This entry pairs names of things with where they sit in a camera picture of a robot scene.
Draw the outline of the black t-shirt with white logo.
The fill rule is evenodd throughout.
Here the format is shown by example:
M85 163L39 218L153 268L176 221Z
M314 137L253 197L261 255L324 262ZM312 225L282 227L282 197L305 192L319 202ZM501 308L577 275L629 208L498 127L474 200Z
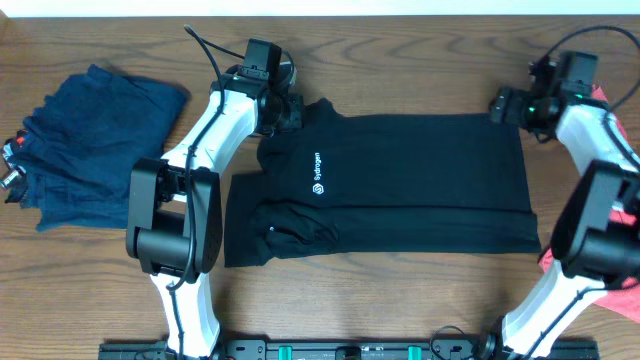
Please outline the black t-shirt with white logo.
M229 267L350 252L535 253L517 128L484 114L346 117L327 100L233 177Z

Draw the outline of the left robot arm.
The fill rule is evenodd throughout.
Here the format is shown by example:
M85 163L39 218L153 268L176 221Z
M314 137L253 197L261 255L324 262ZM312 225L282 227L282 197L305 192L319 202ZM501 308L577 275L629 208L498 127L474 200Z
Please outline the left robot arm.
M165 342L126 351L131 359L208 359L220 334L209 273L223 237L220 178L238 147L255 134L296 129L302 98L295 74L274 80L226 74L188 135L131 173L126 250L158 289L169 325Z

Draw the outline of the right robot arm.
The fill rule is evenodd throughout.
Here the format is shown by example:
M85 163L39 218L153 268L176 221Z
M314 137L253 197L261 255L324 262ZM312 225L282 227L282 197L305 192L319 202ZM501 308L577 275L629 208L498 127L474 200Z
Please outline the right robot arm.
M496 123L542 130L569 151L581 178L552 233L553 260L539 282L504 315L474 352L476 359L596 359L597 344L563 340L591 304L628 290L639 276L639 158L609 106L587 86L565 90L503 87L490 105Z

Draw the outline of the red t-shirt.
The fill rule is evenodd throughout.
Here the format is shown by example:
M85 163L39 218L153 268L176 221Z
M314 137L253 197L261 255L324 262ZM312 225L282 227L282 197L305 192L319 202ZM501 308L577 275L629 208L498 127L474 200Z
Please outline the red t-shirt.
M598 85L592 85L592 97L608 102L605 93ZM618 120L616 120L616 126L624 139L628 140L627 133ZM612 210L610 213L610 220L614 223L634 225L637 222L637 216L618 210ZM550 247L547 246L543 254L538 258L538 265L543 272L546 272L551 266L552 261L552 252ZM638 280L629 277L624 281L623 287L633 287L638 284ZM639 286L627 290L609 291L606 296L597 300L595 304L616 312L639 324Z

